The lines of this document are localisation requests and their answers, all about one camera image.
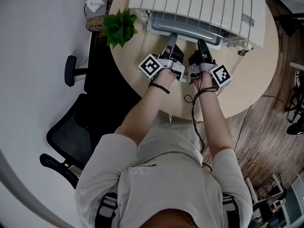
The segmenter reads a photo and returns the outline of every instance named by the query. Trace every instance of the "round wooden table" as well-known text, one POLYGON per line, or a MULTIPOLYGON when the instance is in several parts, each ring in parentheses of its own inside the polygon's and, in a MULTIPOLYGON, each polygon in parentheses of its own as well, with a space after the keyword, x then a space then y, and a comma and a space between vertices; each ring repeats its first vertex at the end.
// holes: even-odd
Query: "round wooden table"
MULTIPOLYGON (((116 14, 128 6, 129 0, 114 0, 110 14, 116 14)), ((138 19, 134 24, 138 34, 128 41, 123 48, 119 45, 112 49, 115 63, 128 84, 143 96, 148 88, 149 79, 141 73, 138 65, 149 54, 159 54, 163 51, 168 37, 150 34, 146 26, 138 19)), ((177 45, 185 54, 183 64, 187 67, 188 58, 197 49, 197 44, 178 39, 177 45)), ((242 59, 238 51, 224 46, 217 51, 210 49, 218 65, 224 64, 228 70, 241 59, 236 67, 231 83, 218 95, 220 107, 224 116, 234 116, 250 107, 265 92, 276 70, 278 60, 278 36, 276 25, 271 12, 266 6, 266 30, 263 48, 254 48, 242 59)), ((193 85, 175 80, 170 87, 170 94, 164 100, 161 110, 184 119, 191 120, 192 104, 184 100, 184 96, 194 96, 196 89, 193 85)), ((195 119, 202 119, 199 101, 196 102, 195 119)))

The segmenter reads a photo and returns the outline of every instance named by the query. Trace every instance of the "dish rack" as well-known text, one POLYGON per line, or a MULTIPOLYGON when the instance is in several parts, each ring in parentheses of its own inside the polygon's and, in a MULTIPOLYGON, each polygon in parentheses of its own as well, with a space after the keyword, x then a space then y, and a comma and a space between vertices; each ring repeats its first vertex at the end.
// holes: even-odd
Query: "dish rack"
POLYGON ((251 50, 263 47, 265 0, 130 0, 129 8, 150 33, 178 34, 206 41, 214 49, 224 43, 251 50))

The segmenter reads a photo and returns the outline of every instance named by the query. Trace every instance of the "white t-shirt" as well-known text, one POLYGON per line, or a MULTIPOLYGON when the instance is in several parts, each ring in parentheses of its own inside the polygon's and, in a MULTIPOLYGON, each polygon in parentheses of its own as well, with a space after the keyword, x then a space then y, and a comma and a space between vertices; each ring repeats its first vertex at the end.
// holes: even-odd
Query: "white t-shirt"
POLYGON ((139 149, 118 134, 101 138, 75 191, 83 227, 95 227, 99 203, 116 185, 118 209, 112 228, 139 228, 164 209, 188 212, 199 228, 227 228, 223 193, 235 198, 240 227, 248 227, 252 202, 233 150, 216 155, 210 174, 174 131, 152 129, 150 138, 153 141, 143 141, 139 149))

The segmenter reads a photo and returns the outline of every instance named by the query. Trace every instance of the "black and white square marker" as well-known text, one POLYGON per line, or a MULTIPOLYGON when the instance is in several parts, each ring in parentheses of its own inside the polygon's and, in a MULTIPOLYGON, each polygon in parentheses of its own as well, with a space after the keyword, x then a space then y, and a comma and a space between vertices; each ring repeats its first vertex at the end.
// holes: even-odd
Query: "black and white square marker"
POLYGON ((219 87, 225 86, 229 84, 229 82, 232 79, 231 74, 229 71, 225 68, 224 65, 217 66, 210 70, 210 73, 214 77, 215 81, 217 82, 219 87))
POLYGON ((151 79, 158 71, 161 70, 163 65, 152 55, 149 54, 138 66, 149 79, 151 79))

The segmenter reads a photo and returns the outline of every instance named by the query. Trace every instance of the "wearable gripper device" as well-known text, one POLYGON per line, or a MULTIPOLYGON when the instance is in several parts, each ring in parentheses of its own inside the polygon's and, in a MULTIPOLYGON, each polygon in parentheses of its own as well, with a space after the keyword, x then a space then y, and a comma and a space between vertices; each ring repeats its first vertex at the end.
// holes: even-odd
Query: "wearable gripper device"
POLYGON ((149 54, 138 66, 149 79, 155 77, 164 68, 169 68, 177 76, 178 81, 188 82, 199 78, 203 71, 210 73, 219 88, 228 85, 232 79, 231 74, 224 65, 218 66, 212 59, 206 42, 198 40, 198 50, 189 58, 188 76, 184 75, 185 66, 182 64, 184 53, 176 45, 177 34, 169 36, 168 43, 162 53, 155 58, 149 54))

